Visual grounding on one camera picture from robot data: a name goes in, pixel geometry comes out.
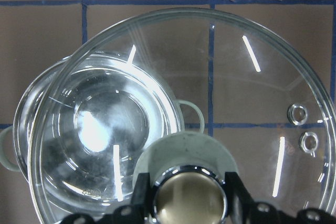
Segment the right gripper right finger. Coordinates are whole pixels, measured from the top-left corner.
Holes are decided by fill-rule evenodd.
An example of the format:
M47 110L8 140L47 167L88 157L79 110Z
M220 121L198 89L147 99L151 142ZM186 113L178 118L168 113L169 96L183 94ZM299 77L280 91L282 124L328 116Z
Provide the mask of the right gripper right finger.
M307 208L290 216L264 201L254 201L236 172L225 173L227 215L232 223L335 223L324 210Z

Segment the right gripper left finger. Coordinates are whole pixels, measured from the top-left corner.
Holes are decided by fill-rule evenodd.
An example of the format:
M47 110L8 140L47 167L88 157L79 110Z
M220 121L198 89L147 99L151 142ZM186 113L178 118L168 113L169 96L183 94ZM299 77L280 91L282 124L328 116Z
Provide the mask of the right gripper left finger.
M137 177L131 202L118 207L112 214L94 220L90 215L76 213L66 216L60 223L145 223L150 214L150 174L140 173Z

